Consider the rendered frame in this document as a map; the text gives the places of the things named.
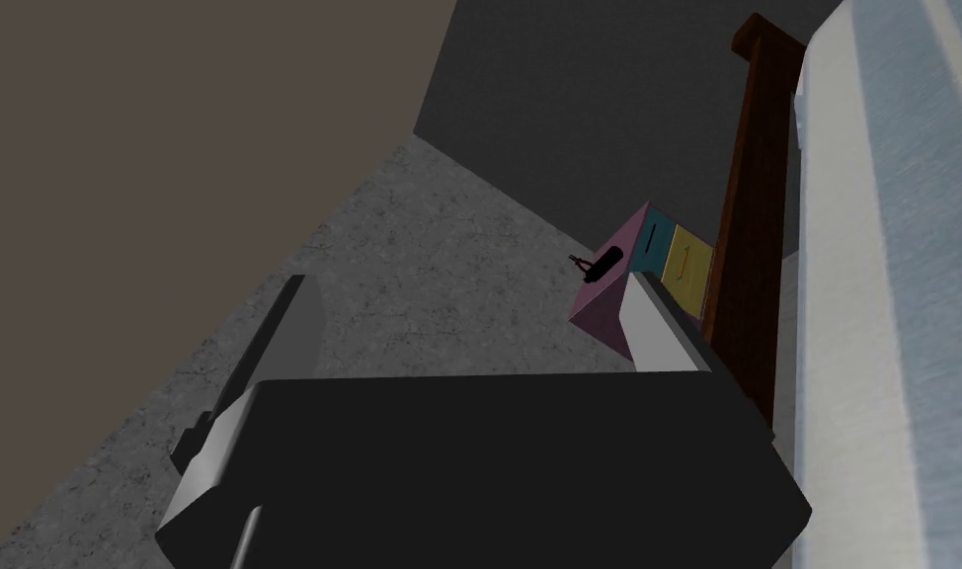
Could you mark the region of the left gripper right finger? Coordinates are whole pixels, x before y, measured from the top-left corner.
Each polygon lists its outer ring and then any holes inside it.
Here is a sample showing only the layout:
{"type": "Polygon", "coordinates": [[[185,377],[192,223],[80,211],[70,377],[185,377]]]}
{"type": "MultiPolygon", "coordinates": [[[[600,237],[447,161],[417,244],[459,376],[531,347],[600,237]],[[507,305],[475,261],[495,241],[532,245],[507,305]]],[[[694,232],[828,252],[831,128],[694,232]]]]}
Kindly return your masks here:
{"type": "Polygon", "coordinates": [[[619,320],[637,371],[711,369],[702,336],[654,275],[627,277],[619,320]]]}

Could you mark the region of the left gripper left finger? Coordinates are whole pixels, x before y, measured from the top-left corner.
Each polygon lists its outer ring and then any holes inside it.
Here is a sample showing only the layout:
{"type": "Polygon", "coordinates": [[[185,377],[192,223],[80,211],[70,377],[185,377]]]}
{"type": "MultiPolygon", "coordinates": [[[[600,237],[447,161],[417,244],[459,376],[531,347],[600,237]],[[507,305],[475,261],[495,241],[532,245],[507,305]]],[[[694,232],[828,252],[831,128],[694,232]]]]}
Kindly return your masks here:
{"type": "Polygon", "coordinates": [[[322,291],[311,275],[289,277],[228,377],[200,429],[261,381],[310,378],[317,367],[325,329],[322,291]]]}

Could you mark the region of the pink nightstand with coloured drawers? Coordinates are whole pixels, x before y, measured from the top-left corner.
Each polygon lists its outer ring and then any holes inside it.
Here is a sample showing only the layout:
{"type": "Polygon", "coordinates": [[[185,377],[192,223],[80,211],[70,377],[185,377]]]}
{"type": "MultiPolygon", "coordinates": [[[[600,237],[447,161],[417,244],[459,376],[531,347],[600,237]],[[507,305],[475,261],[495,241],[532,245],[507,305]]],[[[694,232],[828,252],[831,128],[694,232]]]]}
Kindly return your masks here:
{"type": "Polygon", "coordinates": [[[714,247],[644,203],[601,246],[594,261],[573,259],[584,276],[569,321],[631,359],[619,313],[627,276],[647,273],[661,281],[700,329],[714,256],[714,247]]]}

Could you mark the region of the white bed with brown frame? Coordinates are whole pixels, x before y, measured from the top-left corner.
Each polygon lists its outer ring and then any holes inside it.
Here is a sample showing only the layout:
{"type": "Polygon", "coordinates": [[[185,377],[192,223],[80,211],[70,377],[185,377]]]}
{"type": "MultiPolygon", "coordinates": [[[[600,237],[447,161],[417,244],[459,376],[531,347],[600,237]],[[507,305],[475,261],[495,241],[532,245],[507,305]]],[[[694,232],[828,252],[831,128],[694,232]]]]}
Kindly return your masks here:
{"type": "Polygon", "coordinates": [[[962,569],[962,0],[761,15],[729,193],[800,152],[789,569],[962,569]]]}

